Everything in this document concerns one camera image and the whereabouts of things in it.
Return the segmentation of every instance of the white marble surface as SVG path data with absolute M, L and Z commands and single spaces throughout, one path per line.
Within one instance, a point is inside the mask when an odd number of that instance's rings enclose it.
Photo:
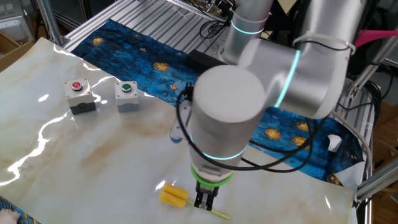
M 72 116 L 62 83 L 76 78 L 97 111 Z M 354 191 L 301 172 L 236 172 L 213 206 L 231 221 L 160 202 L 164 182 L 196 196 L 187 145 L 169 138 L 174 108 L 140 91 L 141 110 L 119 114 L 116 81 L 44 39 L 0 73 L 0 195 L 43 224 L 348 223 Z

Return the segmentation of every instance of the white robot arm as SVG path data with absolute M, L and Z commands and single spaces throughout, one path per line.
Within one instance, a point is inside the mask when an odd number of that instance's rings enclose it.
M 220 57 L 238 65 L 211 68 L 195 85 L 188 134 L 202 152 L 190 145 L 198 181 L 196 207 L 208 194 L 211 210 L 218 187 L 233 173 L 214 161 L 237 166 L 266 108 L 320 119 L 330 113 L 343 89 L 348 60 L 355 51 L 351 42 L 366 2 L 312 0 L 302 36 L 295 41 L 297 49 L 255 39 L 271 4 L 272 0 L 237 2 Z

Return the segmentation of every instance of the metal grate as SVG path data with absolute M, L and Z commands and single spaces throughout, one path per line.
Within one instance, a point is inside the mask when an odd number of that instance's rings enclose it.
M 219 18 L 203 15 L 180 1 L 120 0 L 69 33 L 67 37 L 70 41 L 65 49 L 72 51 L 108 19 L 185 53 L 197 49 L 213 56 L 217 56 L 229 29 L 225 28 L 212 39 L 204 39 L 199 35 L 200 27 L 209 20 Z

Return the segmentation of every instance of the blue fabric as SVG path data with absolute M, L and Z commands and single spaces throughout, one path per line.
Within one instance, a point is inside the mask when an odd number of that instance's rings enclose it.
M 72 53 L 123 81 L 135 80 L 139 89 L 174 106 L 185 84 L 195 83 L 200 75 L 198 71 L 184 65 L 185 53 L 112 20 L 90 34 Z M 305 123 L 302 116 L 268 108 L 252 138 L 275 149 L 293 150 L 297 148 L 298 142 L 309 137 Z M 341 153 L 327 150 L 329 134 L 345 140 L 346 144 L 342 144 L 339 149 Z M 333 182 L 335 172 L 363 161 L 358 140 L 333 119 L 327 120 L 313 144 L 312 158 L 301 171 L 314 178 Z M 279 153 L 261 148 L 258 150 L 276 159 L 283 157 Z M 308 150 L 304 150 L 286 163 L 297 167 L 307 156 Z
M 10 209 L 14 212 L 18 212 L 20 218 L 18 219 L 17 224 L 40 224 L 38 221 L 34 220 L 32 217 L 13 205 L 11 202 L 0 196 L 0 211 L 2 209 Z

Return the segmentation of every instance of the yellow foam block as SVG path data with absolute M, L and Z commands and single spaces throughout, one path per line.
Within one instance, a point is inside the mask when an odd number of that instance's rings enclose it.
M 186 201 L 184 199 L 178 198 L 172 194 L 169 194 L 165 191 L 161 191 L 159 195 L 159 200 L 162 202 L 165 202 L 169 205 L 173 205 L 174 207 L 177 208 L 183 208 L 186 204 Z
M 162 188 L 162 191 L 167 192 L 171 195 L 174 195 L 174 196 L 184 199 L 184 200 L 188 199 L 188 196 L 189 196 L 189 192 L 187 192 L 184 189 L 175 187 L 171 184 L 165 184 Z

